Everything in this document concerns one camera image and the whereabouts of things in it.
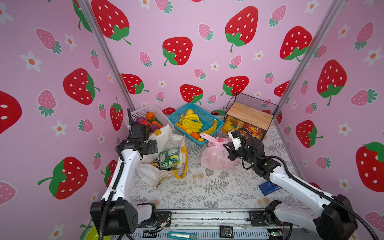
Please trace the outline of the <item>pink plastic grocery bag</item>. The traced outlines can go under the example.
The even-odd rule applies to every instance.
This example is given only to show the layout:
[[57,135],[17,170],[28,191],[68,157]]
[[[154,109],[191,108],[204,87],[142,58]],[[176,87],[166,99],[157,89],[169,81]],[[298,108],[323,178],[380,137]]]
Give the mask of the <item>pink plastic grocery bag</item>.
[[208,141],[201,155],[202,167],[210,170],[230,169],[240,162],[240,159],[229,159],[229,152],[224,144],[232,143],[230,138],[212,137],[207,134],[201,134],[201,137]]

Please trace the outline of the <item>green snack packet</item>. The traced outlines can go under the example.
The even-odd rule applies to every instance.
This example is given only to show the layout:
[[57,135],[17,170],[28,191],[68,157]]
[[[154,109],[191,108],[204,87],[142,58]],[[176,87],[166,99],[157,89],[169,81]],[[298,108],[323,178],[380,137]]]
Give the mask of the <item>green snack packet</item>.
[[181,163],[179,157],[180,148],[173,148],[159,154],[159,169],[167,170]]

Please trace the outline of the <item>white canvas tote bag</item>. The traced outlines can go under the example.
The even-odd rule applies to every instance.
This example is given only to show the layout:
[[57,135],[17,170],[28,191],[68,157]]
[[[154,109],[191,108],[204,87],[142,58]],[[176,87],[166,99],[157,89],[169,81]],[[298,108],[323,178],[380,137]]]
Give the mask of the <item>white canvas tote bag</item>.
[[143,156],[136,168],[140,179],[154,189],[171,177],[182,180],[189,165],[186,137],[173,134],[171,126],[166,125],[157,129],[149,141],[156,141],[158,152]]

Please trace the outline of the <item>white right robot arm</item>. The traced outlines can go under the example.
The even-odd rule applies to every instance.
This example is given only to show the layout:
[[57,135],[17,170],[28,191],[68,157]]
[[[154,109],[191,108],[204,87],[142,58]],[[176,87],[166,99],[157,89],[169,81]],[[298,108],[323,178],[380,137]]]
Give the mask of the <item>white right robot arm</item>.
[[265,208],[265,221],[290,223],[317,233],[323,240],[348,240],[362,224],[372,239],[379,237],[372,227],[353,211],[351,202],[343,195],[333,196],[315,188],[289,172],[286,162],[277,156],[266,156],[264,145],[257,138],[246,138],[230,132],[231,142],[225,144],[229,159],[240,159],[266,181],[280,186],[307,205],[293,208],[273,201]]

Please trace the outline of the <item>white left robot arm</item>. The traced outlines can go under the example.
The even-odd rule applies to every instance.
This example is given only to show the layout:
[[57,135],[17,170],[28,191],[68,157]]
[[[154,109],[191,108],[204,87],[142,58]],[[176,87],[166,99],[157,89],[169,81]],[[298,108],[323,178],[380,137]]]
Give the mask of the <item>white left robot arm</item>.
[[90,208],[100,240],[106,236],[132,234],[141,223],[154,225],[158,222],[154,204],[133,206],[129,202],[136,167],[144,155],[158,152],[157,142],[148,140],[145,125],[134,124],[129,130],[128,138],[115,147],[119,160],[110,185],[102,199],[92,203]]

